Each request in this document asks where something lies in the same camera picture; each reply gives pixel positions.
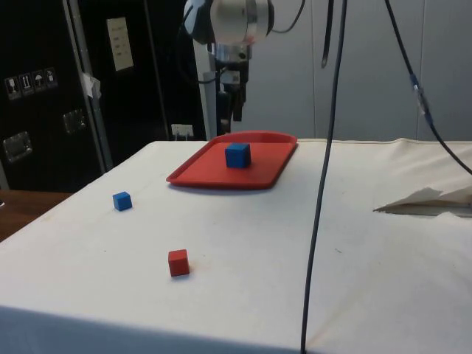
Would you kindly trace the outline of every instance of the gray wall panel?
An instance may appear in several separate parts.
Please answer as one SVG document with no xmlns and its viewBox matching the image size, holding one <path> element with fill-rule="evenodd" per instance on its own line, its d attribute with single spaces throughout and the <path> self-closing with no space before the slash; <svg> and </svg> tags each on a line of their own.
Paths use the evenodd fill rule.
<svg viewBox="0 0 472 354">
<path fill-rule="evenodd" d="M 293 21 L 300 0 L 274 0 L 275 28 Z M 269 129 L 314 136 L 312 1 L 286 35 L 272 33 L 254 45 L 243 121 L 233 131 Z"/>
<path fill-rule="evenodd" d="M 444 140 L 472 140 L 472 1 L 426 0 L 422 81 Z M 424 119 L 418 139 L 434 139 Z"/>
<path fill-rule="evenodd" d="M 424 0 L 393 0 L 392 7 L 412 61 L 420 73 Z M 341 1 L 336 1 L 330 61 L 321 69 L 327 1 L 313 3 L 316 136 L 326 137 Z M 339 79 L 337 139 L 415 138 L 417 106 L 384 1 L 348 4 Z"/>
</svg>

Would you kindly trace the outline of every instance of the wooden floor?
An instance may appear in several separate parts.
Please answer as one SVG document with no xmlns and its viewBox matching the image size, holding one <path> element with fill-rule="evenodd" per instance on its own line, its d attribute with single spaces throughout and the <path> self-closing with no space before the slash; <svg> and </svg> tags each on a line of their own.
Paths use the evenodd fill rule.
<svg viewBox="0 0 472 354">
<path fill-rule="evenodd" d="M 0 190 L 0 242 L 66 200 L 68 193 Z"/>
</svg>

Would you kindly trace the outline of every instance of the table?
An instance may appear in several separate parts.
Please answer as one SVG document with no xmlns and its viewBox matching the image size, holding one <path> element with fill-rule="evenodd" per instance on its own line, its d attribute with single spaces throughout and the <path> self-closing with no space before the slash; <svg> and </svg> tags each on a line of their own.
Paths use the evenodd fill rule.
<svg viewBox="0 0 472 354">
<path fill-rule="evenodd" d="M 0 242 L 66 200 L 71 194 L 0 190 Z"/>
<path fill-rule="evenodd" d="M 325 144 L 300 142 L 272 190 L 169 186 L 203 144 L 148 145 L 0 243 L 0 353 L 299 351 Z M 452 147 L 472 163 L 472 145 Z M 472 221 L 373 212 L 391 166 L 443 154 L 407 141 L 334 144 L 310 353 L 471 351 Z M 120 213 L 111 196 L 122 191 L 134 208 Z M 169 275 L 176 249 L 189 252 L 188 277 Z"/>
</svg>

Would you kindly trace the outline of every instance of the blue cube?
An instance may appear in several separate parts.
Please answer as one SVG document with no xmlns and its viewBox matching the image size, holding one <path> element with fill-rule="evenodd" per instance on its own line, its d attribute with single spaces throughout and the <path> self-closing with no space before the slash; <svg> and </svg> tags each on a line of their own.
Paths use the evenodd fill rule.
<svg viewBox="0 0 472 354">
<path fill-rule="evenodd" d="M 247 168 L 251 166 L 251 147 L 249 144 L 231 144 L 226 148 L 226 166 Z"/>
<path fill-rule="evenodd" d="M 131 203 L 131 196 L 126 192 L 121 192 L 113 196 L 113 204 L 115 204 L 115 209 L 122 212 L 133 207 Z"/>
</svg>

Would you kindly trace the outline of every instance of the label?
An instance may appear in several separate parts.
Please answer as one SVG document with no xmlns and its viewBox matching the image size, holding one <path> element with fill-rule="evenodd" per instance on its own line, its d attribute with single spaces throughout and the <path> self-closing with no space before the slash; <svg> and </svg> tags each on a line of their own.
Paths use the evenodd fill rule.
<svg viewBox="0 0 472 354">
<path fill-rule="evenodd" d="M 35 93 L 35 89 L 33 87 L 33 81 L 31 78 L 31 74 L 22 74 L 19 76 L 20 80 L 20 87 L 21 87 L 21 92 L 23 92 L 23 96 L 28 96 L 30 94 Z"/>
<path fill-rule="evenodd" d="M 126 18 L 110 18 L 106 23 L 108 26 L 108 35 L 110 36 L 111 53 L 113 54 L 115 71 L 119 72 L 120 70 L 132 68 L 134 63 Z"/>
<path fill-rule="evenodd" d="M 32 80 L 35 85 L 36 92 L 41 92 L 47 89 L 46 76 L 42 70 L 32 73 Z"/>
<path fill-rule="evenodd" d="M 20 85 L 18 84 L 18 78 L 16 76 L 5 79 L 5 88 L 7 89 L 8 99 L 10 101 L 21 98 Z"/>
<path fill-rule="evenodd" d="M 56 71 L 54 68 L 44 69 L 46 75 L 46 86 L 50 89 L 58 87 L 58 78 L 56 77 Z"/>
</svg>

